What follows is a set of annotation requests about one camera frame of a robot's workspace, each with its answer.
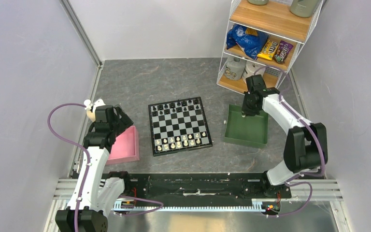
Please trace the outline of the green plastic tray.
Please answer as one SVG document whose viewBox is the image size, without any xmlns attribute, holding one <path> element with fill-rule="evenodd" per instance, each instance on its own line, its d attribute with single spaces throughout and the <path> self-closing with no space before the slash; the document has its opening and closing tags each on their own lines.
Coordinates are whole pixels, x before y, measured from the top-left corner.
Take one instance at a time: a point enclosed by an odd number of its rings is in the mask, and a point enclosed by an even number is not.
<svg viewBox="0 0 371 232">
<path fill-rule="evenodd" d="M 224 132 L 225 143 L 265 148 L 268 143 L 269 115 L 242 116 L 242 107 L 230 104 Z"/>
</svg>

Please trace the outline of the pink plastic tray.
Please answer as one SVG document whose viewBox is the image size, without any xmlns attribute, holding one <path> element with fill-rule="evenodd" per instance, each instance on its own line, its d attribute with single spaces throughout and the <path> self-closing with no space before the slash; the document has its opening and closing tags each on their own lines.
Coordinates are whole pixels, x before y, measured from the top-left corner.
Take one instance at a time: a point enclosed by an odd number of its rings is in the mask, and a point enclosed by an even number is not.
<svg viewBox="0 0 371 232">
<path fill-rule="evenodd" d="M 120 164 L 140 160 L 139 135 L 137 128 L 131 126 L 117 136 L 112 146 L 106 165 Z"/>
</svg>

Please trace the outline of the black white chessboard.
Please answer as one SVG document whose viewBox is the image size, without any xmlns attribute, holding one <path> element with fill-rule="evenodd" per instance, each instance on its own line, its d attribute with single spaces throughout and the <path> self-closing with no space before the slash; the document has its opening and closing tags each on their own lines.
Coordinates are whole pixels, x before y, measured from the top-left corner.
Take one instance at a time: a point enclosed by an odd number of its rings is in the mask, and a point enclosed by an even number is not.
<svg viewBox="0 0 371 232">
<path fill-rule="evenodd" d="M 201 97 L 193 97 L 148 105 L 148 116 L 150 122 L 152 153 L 154 157 L 173 154 L 186 150 L 202 149 L 213 146 L 213 141 L 209 132 L 208 123 L 203 109 Z M 184 146 L 182 136 L 187 137 L 188 146 Z M 176 137 L 181 138 L 181 147 L 177 147 Z M 167 139 L 168 150 L 164 150 L 163 139 Z M 196 140 L 200 139 L 201 143 L 197 144 Z M 175 149 L 171 149 L 171 144 L 175 144 Z M 158 151 L 157 147 L 161 146 L 162 150 Z"/>
</svg>

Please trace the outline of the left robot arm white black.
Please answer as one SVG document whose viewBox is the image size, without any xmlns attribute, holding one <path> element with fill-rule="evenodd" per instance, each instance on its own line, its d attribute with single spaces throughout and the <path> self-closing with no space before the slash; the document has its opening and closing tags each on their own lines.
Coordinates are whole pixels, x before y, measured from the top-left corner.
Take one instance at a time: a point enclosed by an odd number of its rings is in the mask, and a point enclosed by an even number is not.
<svg viewBox="0 0 371 232">
<path fill-rule="evenodd" d="M 82 144 L 77 144 L 86 157 L 77 184 L 67 206 L 58 210 L 55 222 L 61 232 L 105 232 L 108 214 L 116 199 L 132 192 L 127 172 L 108 177 L 100 187 L 103 169 L 117 136 L 133 125 L 119 105 L 92 107 L 95 120 Z"/>
</svg>

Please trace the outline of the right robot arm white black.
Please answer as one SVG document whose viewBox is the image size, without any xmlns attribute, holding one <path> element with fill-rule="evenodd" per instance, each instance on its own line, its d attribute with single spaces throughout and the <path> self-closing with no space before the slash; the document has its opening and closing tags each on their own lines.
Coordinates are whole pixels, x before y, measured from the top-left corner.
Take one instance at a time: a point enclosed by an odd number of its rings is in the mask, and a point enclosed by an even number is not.
<svg viewBox="0 0 371 232">
<path fill-rule="evenodd" d="M 261 75 L 248 77 L 246 85 L 242 115 L 267 113 L 286 134 L 283 161 L 265 172 L 265 181 L 259 185 L 260 193 L 271 198 L 278 193 L 279 185 L 295 178 L 303 175 L 322 177 L 328 161 L 326 126 L 299 114 L 278 89 L 266 87 Z"/>
</svg>

